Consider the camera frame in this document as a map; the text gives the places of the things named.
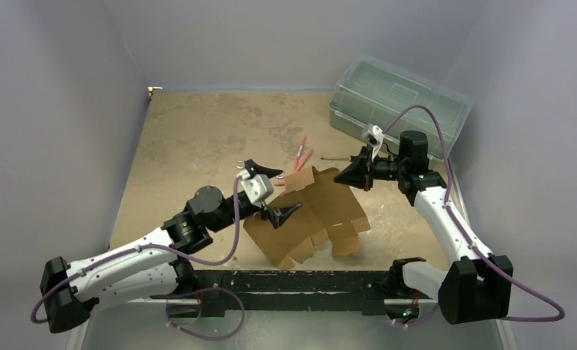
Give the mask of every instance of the clear plastic container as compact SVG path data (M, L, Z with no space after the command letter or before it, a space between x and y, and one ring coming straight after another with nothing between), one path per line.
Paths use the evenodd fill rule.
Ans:
M336 84L329 103L331 125L359 138L363 125L372 123L385 129L412 104L422 104L432 111L441 126L447 149L451 150L473 106L473 100L397 66L364 55L351 64ZM397 144L404 130L425 133L432 158L443 159L436 128L425 111L412 109L385 137Z

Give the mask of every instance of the red pen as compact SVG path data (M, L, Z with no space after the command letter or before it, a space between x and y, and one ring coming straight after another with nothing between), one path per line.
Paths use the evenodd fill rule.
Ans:
M314 152L313 149L308 150L308 152L306 153L306 156L303 157L303 160L299 163L299 165L297 165L297 168L296 168L295 171L294 171L295 173L296 173L297 171L300 171L300 170L303 168L303 166L306 165L307 160L311 157L311 154L312 154L313 152ZM286 183L283 182L283 181L278 181L275 185L276 185L276 186L285 186Z
M295 158L295 165L293 166L293 171L297 170L297 166L299 165L299 160L301 159L301 153L303 153L303 148L306 146L307 136L303 137L301 140L301 145L299 146L299 150L297 151L297 158Z

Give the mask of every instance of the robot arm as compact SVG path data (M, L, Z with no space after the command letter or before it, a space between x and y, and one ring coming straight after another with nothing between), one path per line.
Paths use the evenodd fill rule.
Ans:
M448 261L447 272L427 264L421 258L396 260L390 269L389 287L417 289L437 300L441 313L451 324L500 318L507 315L511 283L487 268L471 249L477 245L501 270L511 276L509 259L496 256L485 246L462 218L455 203L449 207L468 235L469 244L452 221L444 203L446 183L439 173L429 169L427 137L419 131L404 131L400 135L398 155L379 157L382 139L376 127L366 126L367 145L335 181L369 191L375 179L397 181L398 188L409 203L432 228Z
M244 191L226 199L218 188L202 187L183 211L138 240L84 260L67 263L57 257L47 262L40 289L50 332L60 333L82 324L91 311L190 289L195 280L193 268L188 259L177 254L194 254L213 242L209 230L217 232L238 224L234 222L235 195L239 218L259 213L274 228L282 226L301 203L287 208L266 204L273 193L268 178L281 172L246 160L244 170L237 175Z

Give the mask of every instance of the gray wall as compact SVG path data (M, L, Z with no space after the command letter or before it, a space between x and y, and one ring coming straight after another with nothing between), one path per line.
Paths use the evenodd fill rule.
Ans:
M102 0L0 0L0 349L63 349L43 264L106 249L145 90Z
M444 82L476 99L453 154L471 223L568 312L519 346L577 349L577 0L489 1ZM556 313L519 289L511 310Z
M106 0L149 85L330 89L356 54L440 80L486 0Z

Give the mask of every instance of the cardboard piece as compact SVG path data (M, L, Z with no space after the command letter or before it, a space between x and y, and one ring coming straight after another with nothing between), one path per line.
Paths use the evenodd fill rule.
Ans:
M315 246L331 240L334 257L359 252L359 232L370 230L361 205L345 184L333 178L336 168L318 171L313 166L301 169L284 179L284 192L269 206L303 206L278 229L260 215L247 217L243 228L269 261L282 270L289 270L314 256Z

